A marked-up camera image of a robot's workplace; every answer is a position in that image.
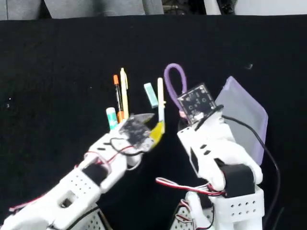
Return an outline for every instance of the teal marker cap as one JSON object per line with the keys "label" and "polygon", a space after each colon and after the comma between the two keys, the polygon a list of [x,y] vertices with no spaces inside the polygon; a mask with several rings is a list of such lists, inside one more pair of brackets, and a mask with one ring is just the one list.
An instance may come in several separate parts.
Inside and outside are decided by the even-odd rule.
{"label": "teal marker cap", "polygon": [[116,111],[114,107],[106,109],[107,120],[109,122],[110,130],[114,129],[117,125]]}

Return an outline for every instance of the eraser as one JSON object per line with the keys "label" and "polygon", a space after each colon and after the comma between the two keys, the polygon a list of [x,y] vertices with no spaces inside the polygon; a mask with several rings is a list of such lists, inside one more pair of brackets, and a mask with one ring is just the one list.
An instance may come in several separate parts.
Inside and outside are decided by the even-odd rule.
{"label": "eraser", "polygon": [[154,93],[154,89],[151,83],[146,83],[144,84],[144,89],[146,91],[147,97],[149,99],[150,105],[152,106],[152,108],[156,108],[158,107],[159,103],[158,103],[158,99],[157,96]]}

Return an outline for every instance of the yellow pen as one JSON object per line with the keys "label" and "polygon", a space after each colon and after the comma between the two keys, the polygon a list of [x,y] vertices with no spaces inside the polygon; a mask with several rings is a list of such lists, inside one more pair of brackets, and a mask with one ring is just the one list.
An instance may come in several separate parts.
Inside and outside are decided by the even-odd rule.
{"label": "yellow pen", "polygon": [[121,98],[123,100],[124,119],[128,119],[129,118],[128,97],[127,97],[128,79],[124,68],[121,68],[120,70],[120,84],[121,84]]}

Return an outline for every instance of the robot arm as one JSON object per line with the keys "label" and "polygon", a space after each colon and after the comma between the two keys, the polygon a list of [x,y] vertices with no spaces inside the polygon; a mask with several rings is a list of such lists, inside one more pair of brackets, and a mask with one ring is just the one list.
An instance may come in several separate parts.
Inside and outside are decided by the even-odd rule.
{"label": "robot arm", "polygon": [[45,195],[5,219],[1,230],[70,230],[159,141],[131,116],[95,142],[77,167]]}
{"label": "robot arm", "polygon": [[[196,131],[194,127],[189,126],[179,131],[177,135],[199,178],[206,179],[216,191],[224,190],[225,178],[216,163],[216,159],[220,159],[225,164],[248,166],[253,172],[255,184],[262,182],[261,168],[242,146],[236,144],[229,125],[222,118],[222,112],[217,111],[212,114]],[[192,154],[197,161],[192,161]]]}
{"label": "robot arm", "polygon": [[[204,84],[182,94],[178,102],[189,126],[177,135],[192,168],[199,178],[208,181],[211,189],[224,193],[209,196],[212,208],[208,208],[202,207],[197,193],[187,192],[185,200],[188,206],[185,212],[189,213],[193,229],[261,230],[264,197],[263,190],[257,185],[262,182],[262,170],[236,143],[229,126],[224,122],[223,106],[215,105]],[[222,170],[224,166],[228,167],[227,172]],[[236,167],[245,171],[236,171]],[[229,187],[232,187],[232,194],[229,193]],[[174,229],[177,229],[176,222],[171,227],[171,230]]]}

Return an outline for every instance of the circuit board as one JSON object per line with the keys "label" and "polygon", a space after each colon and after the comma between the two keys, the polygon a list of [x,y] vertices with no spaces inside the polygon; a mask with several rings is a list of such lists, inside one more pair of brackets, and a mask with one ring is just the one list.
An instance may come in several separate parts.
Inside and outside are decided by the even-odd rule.
{"label": "circuit board", "polygon": [[134,116],[130,116],[119,130],[119,133],[125,134],[128,137],[127,141],[136,148],[139,148],[149,137],[150,130]]}
{"label": "circuit board", "polygon": [[178,97],[190,125],[209,117],[216,104],[204,83],[194,87]]}

